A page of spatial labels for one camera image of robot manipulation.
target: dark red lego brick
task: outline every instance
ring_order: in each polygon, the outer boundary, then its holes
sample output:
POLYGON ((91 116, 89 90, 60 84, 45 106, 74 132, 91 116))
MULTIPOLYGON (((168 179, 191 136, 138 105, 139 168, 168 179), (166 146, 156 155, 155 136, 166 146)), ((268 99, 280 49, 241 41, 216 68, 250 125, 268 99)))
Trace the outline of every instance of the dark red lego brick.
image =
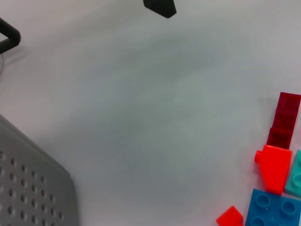
POLYGON ((267 145, 289 149, 297 120, 301 95, 280 93, 267 145))
POLYGON ((267 145, 289 149, 293 132, 288 129, 270 128, 267 145))
POLYGON ((254 161, 259 164, 260 173, 267 192, 281 195, 283 192, 292 151, 265 145, 257 151, 254 161))

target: blue lego plate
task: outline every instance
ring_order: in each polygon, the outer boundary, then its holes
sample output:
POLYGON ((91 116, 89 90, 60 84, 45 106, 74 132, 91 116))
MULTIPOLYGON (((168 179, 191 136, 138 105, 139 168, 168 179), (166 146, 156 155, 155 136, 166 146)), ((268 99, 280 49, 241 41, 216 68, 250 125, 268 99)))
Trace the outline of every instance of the blue lego plate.
POLYGON ((301 201, 253 190, 246 226, 299 226, 301 201))

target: hole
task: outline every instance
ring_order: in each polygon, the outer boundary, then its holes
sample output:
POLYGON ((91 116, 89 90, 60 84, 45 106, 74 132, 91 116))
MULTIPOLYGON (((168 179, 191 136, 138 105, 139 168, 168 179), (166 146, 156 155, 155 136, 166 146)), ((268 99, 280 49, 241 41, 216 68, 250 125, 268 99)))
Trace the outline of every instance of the hole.
POLYGON ((27 173, 28 172, 28 169, 27 169, 27 167, 25 166, 25 165, 22 165, 22 171, 24 172, 24 173, 27 173))
POLYGON ((47 206, 46 206, 45 204, 42 205, 42 210, 43 210, 43 212, 45 212, 45 213, 47 212, 47 206))
POLYGON ((27 203, 27 197, 24 194, 21 195, 21 201, 27 203))
POLYGON ((35 215, 32 216, 32 222, 37 225, 38 224, 38 219, 35 215))
POLYGON ((35 185, 32 185, 32 191, 35 192, 35 193, 38 192, 38 189, 37 189, 37 187, 35 185))
POLYGON ((293 185, 295 185, 297 188, 301 188, 301 174, 296 174, 293 177, 293 185))
POLYGON ((15 214, 15 209, 12 206, 8 207, 8 214, 11 216, 15 214))
POLYGON ((41 181, 42 181, 43 184, 45 184, 46 183, 45 177, 41 176, 41 181))
POLYGON ((271 200, 266 194, 259 194, 255 199, 255 203, 258 207, 266 209, 269 207, 271 200))
POLYGON ((33 177, 33 178, 37 178, 37 176, 38 176, 38 175, 37 175, 36 171, 33 170, 33 171, 32 171, 32 177, 33 177))
POLYGON ((42 225, 43 226, 48 226, 48 223, 47 223, 47 221, 45 219, 42 220, 42 225))
POLYGON ((21 211, 20 217, 21 217, 22 220, 26 220, 27 219, 27 214, 24 211, 21 211))
POLYGON ((16 196, 16 193, 12 188, 9 189, 8 194, 11 198, 15 198, 15 196, 16 196))
POLYGON ((13 166, 17 166, 17 162, 16 162, 16 160, 14 159, 14 158, 12 158, 11 160, 10 160, 10 163, 13 165, 13 166))
POLYGON ((38 202, 35 201, 34 199, 32 200, 32 207, 37 208, 38 207, 38 202))
POLYGON ((21 185, 22 185, 22 187, 27 187, 27 182, 26 182, 26 180, 22 179, 22 180, 21 180, 21 185))
POLYGON ((44 198, 47 198, 47 193, 46 193, 44 190, 41 191, 41 195, 42 195, 44 198))
POLYGON ((58 216, 59 216, 59 218, 60 218, 61 220, 64 219, 64 215, 62 214, 62 212, 59 212, 59 213, 58 213, 58 216))
POLYGON ((286 215, 294 215, 296 213, 296 206, 291 201, 284 201, 281 203, 281 211, 286 215))
POLYGON ((9 178, 10 178, 11 181, 13 181, 13 182, 15 182, 15 181, 17 180, 17 177, 15 176, 14 173, 11 173, 11 174, 9 175, 9 178))
POLYGON ((56 216, 56 211, 53 208, 50 209, 50 213, 52 216, 54 217, 56 216))
POLYGON ((265 223, 261 217, 254 217, 251 220, 251 226, 265 226, 265 223))
POLYGON ((55 196, 54 196, 53 194, 50 195, 50 200, 51 200, 52 202, 55 202, 55 196))
POLYGON ((4 160, 5 159, 5 154, 3 151, 0 151, 0 159, 4 160))

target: white table surface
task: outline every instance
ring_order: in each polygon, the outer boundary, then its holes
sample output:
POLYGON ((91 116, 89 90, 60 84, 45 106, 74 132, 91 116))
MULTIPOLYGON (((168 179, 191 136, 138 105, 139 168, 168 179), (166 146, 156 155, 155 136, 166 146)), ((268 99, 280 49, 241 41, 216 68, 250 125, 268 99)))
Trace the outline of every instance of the white table surface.
POLYGON ((262 188, 279 93, 301 94, 301 2, 175 3, 0 0, 22 34, 0 113, 71 173, 82 226, 215 226, 262 188))

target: teal lego brick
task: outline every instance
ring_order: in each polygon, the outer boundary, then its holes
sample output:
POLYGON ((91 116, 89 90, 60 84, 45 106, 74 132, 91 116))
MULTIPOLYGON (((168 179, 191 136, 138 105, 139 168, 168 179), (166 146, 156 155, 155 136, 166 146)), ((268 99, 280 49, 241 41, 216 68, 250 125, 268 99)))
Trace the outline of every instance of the teal lego brick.
POLYGON ((301 198, 301 150, 297 151, 284 192, 301 198))

